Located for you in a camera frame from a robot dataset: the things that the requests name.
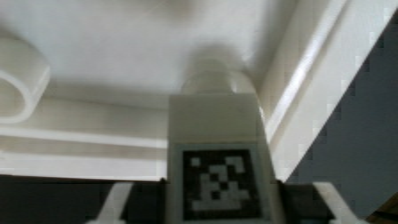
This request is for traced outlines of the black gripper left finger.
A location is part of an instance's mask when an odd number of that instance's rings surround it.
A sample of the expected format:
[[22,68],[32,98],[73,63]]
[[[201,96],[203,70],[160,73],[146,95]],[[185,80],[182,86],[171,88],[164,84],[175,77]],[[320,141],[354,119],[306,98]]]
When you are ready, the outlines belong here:
[[130,191],[134,184],[121,182],[116,183],[107,195],[104,207],[95,220],[89,220],[86,224],[127,224],[121,219]]

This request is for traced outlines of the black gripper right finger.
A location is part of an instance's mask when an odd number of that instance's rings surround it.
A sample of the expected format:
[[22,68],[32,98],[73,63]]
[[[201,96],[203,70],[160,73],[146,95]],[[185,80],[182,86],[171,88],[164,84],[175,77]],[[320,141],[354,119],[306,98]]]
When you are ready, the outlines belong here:
[[358,218],[335,185],[329,182],[315,182],[313,185],[335,215],[329,224],[370,224]]

